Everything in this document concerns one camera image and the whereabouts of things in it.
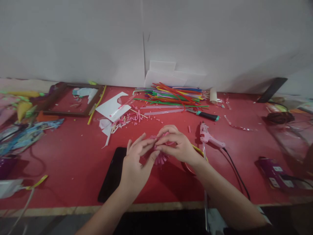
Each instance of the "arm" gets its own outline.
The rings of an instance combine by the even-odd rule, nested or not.
[[[175,126],[168,125],[160,130],[158,137],[166,132],[170,134],[156,142],[157,150],[173,155],[192,166],[211,201],[229,227],[246,230],[267,224],[258,209],[193,149],[184,134]],[[168,141],[176,142],[176,146],[173,148],[163,145]]]
[[[113,234],[122,215],[145,186],[154,161],[160,153],[160,151],[154,151],[144,166],[140,164],[140,156],[150,150],[156,142],[153,139],[142,140],[144,137],[145,133],[133,145],[129,140],[120,185],[94,216],[77,231],[76,235]]]

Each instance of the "wooden table edge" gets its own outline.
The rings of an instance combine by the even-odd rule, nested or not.
[[[268,206],[291,206],[297,204],[305,204],[313,201],[313,196],[290,197],[290,202],[274,203],[274,204],[259,204],[260,207]],[[29,208],[24,216],[58,216],[58,215],[80,215],[93,214],[101,206],[78,206],[78,207],[54,207],[54,208]],[[152,212],[152,211],[179,211],[179,210],[194,210],[203,209],[204,201],[191,202],[163,202],[163,203],[142,203],[132,204],[127,212]],[[0,210],[1,217],[18,217],[22,212],[19,210]]]

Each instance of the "brown yarn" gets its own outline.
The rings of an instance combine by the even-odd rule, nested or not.
[[[294,121],[294,116],[289,112],[269,113],[266,118],[275,124],[285,124]]]

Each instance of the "hand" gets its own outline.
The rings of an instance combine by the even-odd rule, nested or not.
[[[189,165],[195,165],[201,156],[194,150],[192,144],[188,138],[181,133],[176,126],[166,125],[158,133],[157,137],[160,138],[164,133],[169,132],[170,134],[164,136],[159,141],[156,142],[156,149],[164,153],[176,157],[181,162],[186,162]],[[170,147],[163,145],[166,142],[175,142],[176,146]]]
[[[142,140],[144,137],[145,133],[140,136],[133,145],[131,145],[131,140],[129,140],[127,145],[127,155],[123,161],[122,177],[119,188],[125,194],[129,195],[132,202],[145,186],[154,162],[160,153],[160,151],[152,152],[146,164],[143,166],[139,162],[140,156],[150,150],[157,141],[156,139]]]
[[[141,148],[141,151],[139,153],[140,156],[143,156],[146,154],[146,152],[148,152],[155,144],[155,142],[157,141],[155,140],[149,140],[148,145],[142,147],[141,145],[136,145],[137,143],[141,142],[144,138],[146,137],[146,133],[143,133],[138,139],[135,140],[135,142],[133,143],[133,145],[131,144],[131,140],[128,141],[127,144],[127,152],[126,155],[128,155],[130,153],[130,151],[132,151],[134,148]]]

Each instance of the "wooden frame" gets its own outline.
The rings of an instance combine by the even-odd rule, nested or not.
[[[95,88],[98,89],[95,96],[92,98],[91,102],[88,104],[87,108],[81,112],[81,113],[70,113],[70,112],[60,112],[60,111],[51,111],[46,110],[49,108],[53,102],[55,102],[60,96],[62,95],[62,92],[65,91],[66,88],[69,86],[72,86],[74,88]],[[90,84],[83,84],[83,83],[63,83],[61,86],[56,89],[51,95],[48,96],[47,100],[42,104],[38,105],[38,108],[36,109],[36,112],[39,112],[43,110],[44,115],[57,115],[57,116],[72,116],[72,117],[87,117],[89,116],[90,111],[92,110],[94,104],[96,103],[96,100],[99,99],[99,96],[103,92],[103,86],[102,85],[90,85]]]

